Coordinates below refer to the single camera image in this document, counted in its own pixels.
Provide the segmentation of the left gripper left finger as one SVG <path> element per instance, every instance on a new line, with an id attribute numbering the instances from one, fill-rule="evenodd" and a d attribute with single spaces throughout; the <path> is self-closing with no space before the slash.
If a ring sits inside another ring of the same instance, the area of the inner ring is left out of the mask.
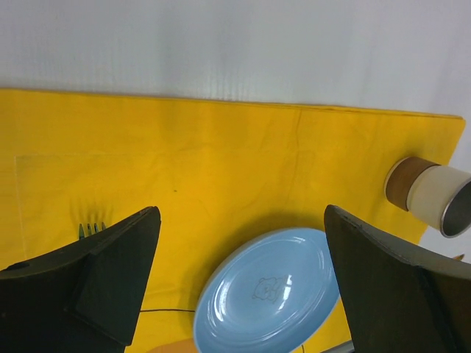
<path id="1" fill-rule="evenodd" d="M 1 270 L 2 352 L 124 352 L 160 233 L 146 207 L 117 224 Z"/>

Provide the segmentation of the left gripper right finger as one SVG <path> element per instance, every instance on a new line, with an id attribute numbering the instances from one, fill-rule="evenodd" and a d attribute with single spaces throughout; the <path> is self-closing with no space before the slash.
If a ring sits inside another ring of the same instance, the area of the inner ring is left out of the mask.
<path id="1" fill-rule="evenodd" d="M 470 264 L 334 205 L 324 224 L 356 352 L 470 351 Z"/>

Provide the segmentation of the blue metal fork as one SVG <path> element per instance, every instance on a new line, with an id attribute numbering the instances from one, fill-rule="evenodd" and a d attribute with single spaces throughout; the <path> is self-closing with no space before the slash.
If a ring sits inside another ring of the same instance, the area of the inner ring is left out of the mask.
<path id="1" fill-rule="evenodd" d="M 106 225 L 102 222 L 100 224 L 79 224 L 78 226 L 78 239 L 83 240 L 87 237 L 95 235 L 106 229 Z"/>

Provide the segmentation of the metal cup with paper sleeve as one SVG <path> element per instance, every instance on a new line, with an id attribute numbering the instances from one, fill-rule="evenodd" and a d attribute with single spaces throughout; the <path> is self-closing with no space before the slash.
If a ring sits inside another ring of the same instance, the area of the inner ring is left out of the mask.
<path id="1" fill-rule="evenodd" d="M 421 157 L 407 157 L 389 171 L 387 200 L 446 238 L 470 228 L 470 173 Z"/>

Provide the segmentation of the blue plastic plate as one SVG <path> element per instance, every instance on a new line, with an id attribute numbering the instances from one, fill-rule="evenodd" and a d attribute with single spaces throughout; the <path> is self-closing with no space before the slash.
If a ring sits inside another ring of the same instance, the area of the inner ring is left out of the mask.
<path id="1" fill-rule="evenodd" d="M 279 229 L 236 249 L 199 297 L 199 352 L 292 352 L 330 316 L 339 287 L 323 231 Z"/>

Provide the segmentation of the yellow Pikachu placemat cloth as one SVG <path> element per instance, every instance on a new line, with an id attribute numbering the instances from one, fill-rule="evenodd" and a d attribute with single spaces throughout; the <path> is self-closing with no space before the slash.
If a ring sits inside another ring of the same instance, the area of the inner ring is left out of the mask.
<path id="1" fill-rule="evenodd" d="M 249 239 L 322 228 L 329 204 L 418 243 L 384 182 L 449 163 L 463 118 L 352 107 L 1 90 L 1 266 L 147 206 L 162 226 L 131 352 L 189 339 L 205 282 Z"/>

